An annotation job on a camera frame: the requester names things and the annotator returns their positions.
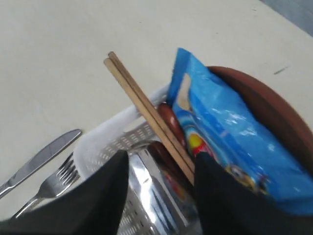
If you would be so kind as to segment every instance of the table surface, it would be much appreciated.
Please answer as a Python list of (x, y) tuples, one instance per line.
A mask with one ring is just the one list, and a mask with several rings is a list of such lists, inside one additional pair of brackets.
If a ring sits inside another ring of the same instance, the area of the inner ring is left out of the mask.
[[(146, 94), (170, 81), (177, 47), (236, 68), (313, 127), (313, 39), (258, 0), (0, 2), (0, 183), (62, 133), (131, 104), (103, 65), (115, 51)], [(13, 215), (75, 144), (0, 200)]]

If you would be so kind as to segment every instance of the blue plastic bag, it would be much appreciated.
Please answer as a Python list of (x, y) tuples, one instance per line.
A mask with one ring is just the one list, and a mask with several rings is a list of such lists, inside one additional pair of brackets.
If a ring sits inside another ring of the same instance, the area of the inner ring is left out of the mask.
[(189, 150), (208, 152), (241, 184), (282, 210), (313, 214), (313, 179), (241, 97), (179, 48), (168, 92)]

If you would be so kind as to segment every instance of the butter knife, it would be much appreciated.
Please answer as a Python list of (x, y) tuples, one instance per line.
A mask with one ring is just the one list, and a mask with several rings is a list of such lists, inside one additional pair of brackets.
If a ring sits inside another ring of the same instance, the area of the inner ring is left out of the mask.
[(61, 153), (66, 147), (73, 143), (80, 135), (82, 130), (71, 130), (40, 150), (32, 159), (25, 163), (6, 183), (0, 186), (0, 199), (13, 190), (16, 186), (34, 174), (51, 159)]

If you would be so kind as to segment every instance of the fork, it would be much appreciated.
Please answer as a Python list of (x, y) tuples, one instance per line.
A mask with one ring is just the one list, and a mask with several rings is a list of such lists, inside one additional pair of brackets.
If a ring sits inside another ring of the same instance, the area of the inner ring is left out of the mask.
[(64, 193), (72, 184), (79, 179), (79, 174), (73, 164), (73, 153), (65, 162), (50, 175), (39, 188), (38, 193), (31, 198), (12, 218), (18, 218), (25, 212), (30, 211), (44, 199), (55, 198)]

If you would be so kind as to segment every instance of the wooden chopsticks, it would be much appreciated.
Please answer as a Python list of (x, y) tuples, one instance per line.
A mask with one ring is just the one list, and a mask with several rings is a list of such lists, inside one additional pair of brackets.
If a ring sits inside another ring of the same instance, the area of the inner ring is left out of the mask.
[(193, 162), (173, 132), (158, 114), (150, 100), (146, 97), (114, 52), (109, 53), (109, 57), (104, 60), (104, 64), (125, 90), (137, 109), (145, 117), (149, 125), (161, 139), (164, 146), (193, 185), (195, 171)]

